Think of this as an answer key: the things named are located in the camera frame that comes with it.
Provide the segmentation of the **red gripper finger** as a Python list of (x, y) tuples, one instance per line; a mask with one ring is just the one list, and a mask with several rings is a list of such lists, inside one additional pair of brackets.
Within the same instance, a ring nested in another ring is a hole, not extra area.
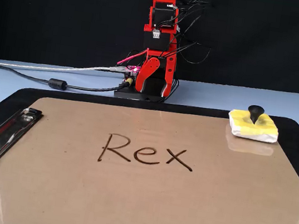
[(176, 56), (169, 56), (165, 61), (165, 85), (161, 92), (161, 96), (164, 98), (169, 96), (171, 92), (173, 76), (176, 69)]
[(152, 57), (142, 65), (137, 77), (135, 89), (138, 92), (142, 92), (144, 88), (144, 82), (160, 67), (160, 61), (156, 57)]

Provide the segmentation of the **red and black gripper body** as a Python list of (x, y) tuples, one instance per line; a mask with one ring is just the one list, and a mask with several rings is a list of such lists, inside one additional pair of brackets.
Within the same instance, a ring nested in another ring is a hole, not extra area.
[(146, 60), (156, 57), (160, 61), (160, 67), (155, 71), (158, 71), (158, 74), (160, 77), (165, 78), (165, 64), (166, 64), (166, 59), (169, 56), (176, 56), (176, 53), (174, 51), (156, 51), (152, 49), (147, 49), (146, 51)]

